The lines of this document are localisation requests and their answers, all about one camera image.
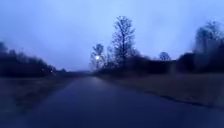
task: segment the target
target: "bright light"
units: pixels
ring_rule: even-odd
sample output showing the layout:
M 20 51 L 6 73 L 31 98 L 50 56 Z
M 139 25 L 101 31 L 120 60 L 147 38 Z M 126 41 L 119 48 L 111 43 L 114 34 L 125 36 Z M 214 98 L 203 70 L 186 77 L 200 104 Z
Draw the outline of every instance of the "bright light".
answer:
M 96 58 L 96 60 L 99 60 L 100 59 L 100 56 L 96 56 L 95 58 Z

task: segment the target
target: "sky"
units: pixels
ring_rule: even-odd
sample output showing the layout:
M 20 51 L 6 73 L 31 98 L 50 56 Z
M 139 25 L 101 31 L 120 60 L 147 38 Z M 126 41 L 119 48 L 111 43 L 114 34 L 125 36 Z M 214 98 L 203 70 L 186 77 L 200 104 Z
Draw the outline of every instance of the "sky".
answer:
M 1 0 L 0 41 L 57 68 L 89 69 L 92 47 L 110 45 L 114 22 L 127 16 L 135 47 L 175 59 L 192 49 L 198 27 L 224 23 L 222 0 Z

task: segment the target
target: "field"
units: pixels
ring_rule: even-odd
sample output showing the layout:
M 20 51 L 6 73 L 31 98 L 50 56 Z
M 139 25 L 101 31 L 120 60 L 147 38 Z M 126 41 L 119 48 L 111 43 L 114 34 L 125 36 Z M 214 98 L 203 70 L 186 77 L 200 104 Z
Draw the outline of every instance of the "field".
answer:
M 35 107 L 72 80 L 72 77 L 0 78 L 0 123 Z
M 109 79 L 125 87 L 175 101 L 224 109 L 223 74 L 172 74 Z

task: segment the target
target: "dry grass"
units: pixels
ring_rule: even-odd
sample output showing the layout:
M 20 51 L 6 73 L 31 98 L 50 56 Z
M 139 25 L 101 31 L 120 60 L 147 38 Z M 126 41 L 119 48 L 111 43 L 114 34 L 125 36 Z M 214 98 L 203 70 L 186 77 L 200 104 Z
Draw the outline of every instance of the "dry grass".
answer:
M 224 108 L 224 75 L 222 74 L 151 75 L 113 80 L 121 85 L 172 100 Z
M 1 118 L 26 112 L 53 91 L 68 85 L 74 78 L 1 78 Z

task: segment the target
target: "asphalt road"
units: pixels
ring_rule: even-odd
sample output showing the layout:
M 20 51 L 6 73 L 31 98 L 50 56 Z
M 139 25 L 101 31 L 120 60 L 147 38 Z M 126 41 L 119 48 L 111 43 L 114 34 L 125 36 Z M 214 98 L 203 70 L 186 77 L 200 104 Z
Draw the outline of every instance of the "asphalt road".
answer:
M 88 77 L 7 128 L 223 128 L 224 111 L 170 101 Z

